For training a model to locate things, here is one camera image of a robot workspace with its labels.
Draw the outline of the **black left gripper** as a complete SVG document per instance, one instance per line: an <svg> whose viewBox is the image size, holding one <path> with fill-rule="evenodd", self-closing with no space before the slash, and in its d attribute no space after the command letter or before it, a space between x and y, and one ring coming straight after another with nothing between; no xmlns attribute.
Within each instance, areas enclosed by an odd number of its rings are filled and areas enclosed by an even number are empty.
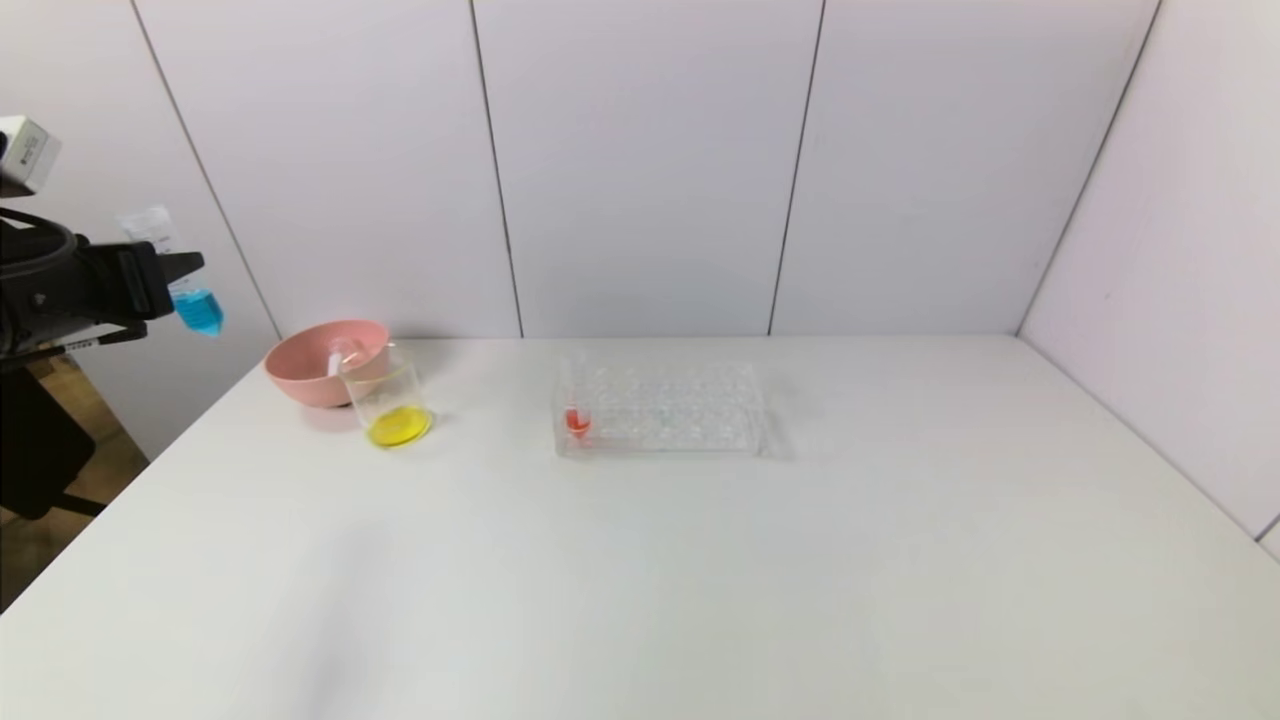
<svg viewBox="0 0 1280 720"><path fill-rule="evenodd" d="M150 322L175 311L170 287L204 265L196 251L82 241L51 266L3 279L3 356L46 357L142 340Z"/></svg>

